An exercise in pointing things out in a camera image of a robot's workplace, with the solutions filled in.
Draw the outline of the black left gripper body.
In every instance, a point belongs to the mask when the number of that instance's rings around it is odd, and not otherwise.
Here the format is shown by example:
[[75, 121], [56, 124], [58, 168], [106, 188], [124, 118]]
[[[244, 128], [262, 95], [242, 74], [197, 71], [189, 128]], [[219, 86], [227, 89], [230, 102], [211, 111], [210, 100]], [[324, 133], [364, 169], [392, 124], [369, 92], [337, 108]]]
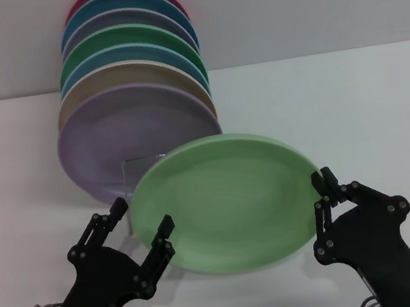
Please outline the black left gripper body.
[[118, 250], [71, 250], [68, 260], [76, 269], [76, 280], [61, 307], [123, 307], [149, 298], [139, 265]]

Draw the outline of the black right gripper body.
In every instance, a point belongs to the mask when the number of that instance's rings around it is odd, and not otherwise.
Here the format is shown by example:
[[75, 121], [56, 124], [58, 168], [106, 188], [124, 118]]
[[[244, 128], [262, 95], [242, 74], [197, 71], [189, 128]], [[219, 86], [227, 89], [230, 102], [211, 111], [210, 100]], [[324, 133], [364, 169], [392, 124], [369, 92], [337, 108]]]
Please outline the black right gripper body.
[[400, 232], [409, 212], [401, 197], [342, 214], [319, 236], [323, 264], [352, 267], [382, 307], [410, 307], [410, 248]]

